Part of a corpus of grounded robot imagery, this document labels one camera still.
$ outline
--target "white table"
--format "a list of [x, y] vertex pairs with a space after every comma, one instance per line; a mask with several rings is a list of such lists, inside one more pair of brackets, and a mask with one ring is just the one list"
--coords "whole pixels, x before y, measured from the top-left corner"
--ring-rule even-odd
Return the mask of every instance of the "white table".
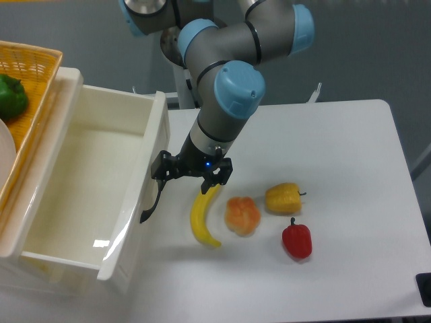
[[[170, 111], [178, 153], [195, 110]], [[193, 237], [189, 210], [200, 179], [169, 182], [145, 225], [144, 261], [130, 293], [95, 287], [83, 297], [0, 289], [2, 322], [297, 322], [431, 315], [415, 275], [431, 247], [389, 107], [382, 101], [263, 106], [232, 146], [234, 172], [207, 217], [223, 245]], [[313, 253], [281, 246], [289, 217], [265, 211], [265, 190], [307, 192], [296, 223]], [[249, 238], [229, 231], [227, 199], [255, 198], [262, 220]]]

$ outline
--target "white plastic bin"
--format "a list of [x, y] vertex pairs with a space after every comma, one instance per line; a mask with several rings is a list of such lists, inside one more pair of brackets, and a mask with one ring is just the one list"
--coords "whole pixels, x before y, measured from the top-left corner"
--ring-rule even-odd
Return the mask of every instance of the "white plastic bin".
[[18, 237], [21, 250], [10, 257], [18, 252], [17, 265], [53, 287], [98, 279], [125, 291], [143, 234], [139, 216], [156, 195], [150, 165], [169, 136], [163, 93], [82, 86], [28, 233]]

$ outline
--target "green bell pepper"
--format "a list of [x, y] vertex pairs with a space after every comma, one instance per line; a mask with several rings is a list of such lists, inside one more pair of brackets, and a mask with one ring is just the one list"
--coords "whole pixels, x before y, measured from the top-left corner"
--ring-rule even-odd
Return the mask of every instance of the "green bell pepper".
[[28, 97], [21, 80], [0, 74], [0, 119], [6, 121], [23, 113]]

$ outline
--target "banana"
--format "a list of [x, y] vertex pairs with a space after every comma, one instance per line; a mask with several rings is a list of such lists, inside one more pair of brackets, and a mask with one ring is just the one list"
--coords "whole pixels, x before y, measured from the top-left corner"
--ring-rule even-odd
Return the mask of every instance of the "banana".
[[190, 212], [190, 225], [197, 241], [215, 248], [220, 247], [222, 243], [212, 237], [205, 223], [208, 206], [220, 189], [220, 185], [211, 187], [207, 194], [203, 195], [200, 191], [196, 196], [195, 202]]

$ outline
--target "gray wall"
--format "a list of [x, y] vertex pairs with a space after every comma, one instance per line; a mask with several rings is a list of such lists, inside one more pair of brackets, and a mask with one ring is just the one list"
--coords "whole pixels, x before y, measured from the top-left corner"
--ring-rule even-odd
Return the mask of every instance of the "gray wall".
[[[312, 11], [316, 40], [304, 53], [259, 67], [263, 103], [305, 102], [318, 82], [322, 101], [386, 100], [413, 162], [431, 143], [431, 1], [294, 2]], [[228, 24], [242, 21], [234, 0], [215, 0], [215, 12]], [[175, 91], [160, 34], [132, 37], [117, 0], [0, 3], [0, 39], [62, 50], [63, 66], [81, 70], [89, 85]], [[431, 227], [431, 169], [415, 184]]]

